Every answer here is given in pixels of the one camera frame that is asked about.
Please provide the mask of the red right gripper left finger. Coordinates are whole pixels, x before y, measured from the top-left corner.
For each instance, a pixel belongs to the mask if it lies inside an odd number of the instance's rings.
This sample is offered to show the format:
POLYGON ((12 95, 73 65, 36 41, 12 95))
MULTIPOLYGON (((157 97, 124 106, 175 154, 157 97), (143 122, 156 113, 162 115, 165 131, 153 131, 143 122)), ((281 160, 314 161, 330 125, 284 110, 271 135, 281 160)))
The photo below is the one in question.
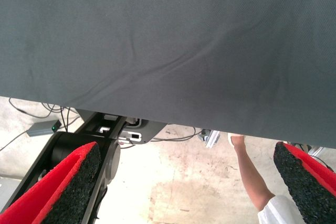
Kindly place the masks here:
POLYGON ((1 223, 81 223, 100 165, 99 145, 63 159, 1 214, 1 223))

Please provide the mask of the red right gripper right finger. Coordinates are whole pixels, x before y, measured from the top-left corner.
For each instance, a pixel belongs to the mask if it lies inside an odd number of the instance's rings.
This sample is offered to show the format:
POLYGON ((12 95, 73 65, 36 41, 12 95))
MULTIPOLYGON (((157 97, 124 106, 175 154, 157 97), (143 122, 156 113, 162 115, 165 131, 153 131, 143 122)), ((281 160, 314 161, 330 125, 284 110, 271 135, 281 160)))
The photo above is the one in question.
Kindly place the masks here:
POLYGON ((275 146, 274 164, 305 223, 335 223, 335 172, 284 142, 275 146))

